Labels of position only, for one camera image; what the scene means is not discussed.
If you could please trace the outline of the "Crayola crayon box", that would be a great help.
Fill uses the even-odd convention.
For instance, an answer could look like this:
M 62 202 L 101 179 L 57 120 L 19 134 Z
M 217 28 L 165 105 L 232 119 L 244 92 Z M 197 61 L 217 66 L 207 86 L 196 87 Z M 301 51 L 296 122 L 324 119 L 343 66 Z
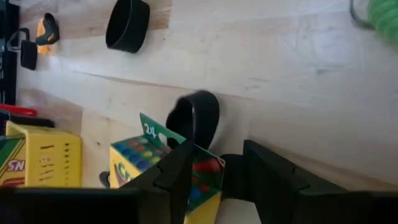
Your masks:
M 122 188 L 181 143 L 189 141 L 144 114 L 140 115 L 140 119 L 144 132 L 142 135 L 111 144 L 108 180 L 114 189 Z M 194 145 L 192 188 L 184 224 L 215 224 L 225 162 Z
M 25 186 L 25 136 L 0 136 L 0 187 Z

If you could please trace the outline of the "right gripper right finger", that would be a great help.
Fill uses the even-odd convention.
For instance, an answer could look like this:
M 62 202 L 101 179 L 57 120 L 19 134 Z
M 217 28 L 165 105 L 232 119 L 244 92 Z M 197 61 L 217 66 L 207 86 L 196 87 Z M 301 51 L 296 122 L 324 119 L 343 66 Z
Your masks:
M 295 197 L 308 183 L 294 177 L 296 165 L 274 151 L 245 140 L 243 154 L 224 154 L 223 199 L 256 206 L 262 224 L 293 224 Z

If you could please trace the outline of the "yellow slotted plastic basket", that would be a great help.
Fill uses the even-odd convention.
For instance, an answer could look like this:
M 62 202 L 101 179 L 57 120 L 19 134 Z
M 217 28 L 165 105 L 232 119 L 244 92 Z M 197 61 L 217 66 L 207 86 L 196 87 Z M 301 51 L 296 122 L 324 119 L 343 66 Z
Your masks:
M 41 126 L 6 124 L 6 134 L 25 136 L 26 187 L 81 187 L 80 137 Z

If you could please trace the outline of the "black aluminium table frame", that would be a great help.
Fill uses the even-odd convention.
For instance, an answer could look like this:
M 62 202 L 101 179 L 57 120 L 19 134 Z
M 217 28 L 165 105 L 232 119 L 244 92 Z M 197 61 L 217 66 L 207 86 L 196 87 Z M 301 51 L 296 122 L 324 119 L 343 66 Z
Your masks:
M 8 51 L 7 41 L 19 28 L 19 6 L 0 0 L 0 103 L 16 103 L 17 54 Z

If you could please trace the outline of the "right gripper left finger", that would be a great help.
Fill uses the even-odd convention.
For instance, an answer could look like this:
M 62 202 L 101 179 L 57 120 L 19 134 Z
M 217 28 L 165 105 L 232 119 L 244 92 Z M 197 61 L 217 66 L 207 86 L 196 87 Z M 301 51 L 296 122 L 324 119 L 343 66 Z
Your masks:
M 133 224 L 184 224 L 195 145 L 184 141 L 122 188 L 135 193 Z

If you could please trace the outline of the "red slotted plastic basket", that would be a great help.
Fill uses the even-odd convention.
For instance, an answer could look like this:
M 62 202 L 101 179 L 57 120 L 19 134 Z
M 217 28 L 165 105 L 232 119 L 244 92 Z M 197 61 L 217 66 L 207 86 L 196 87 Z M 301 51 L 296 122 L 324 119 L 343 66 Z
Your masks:
M 35 109 L 16 106 L 16 105 L 0 104 L 0 110 L 6 110 L 10 113 L 19 114 L 23 116 L 37 116 L 37 111 Z

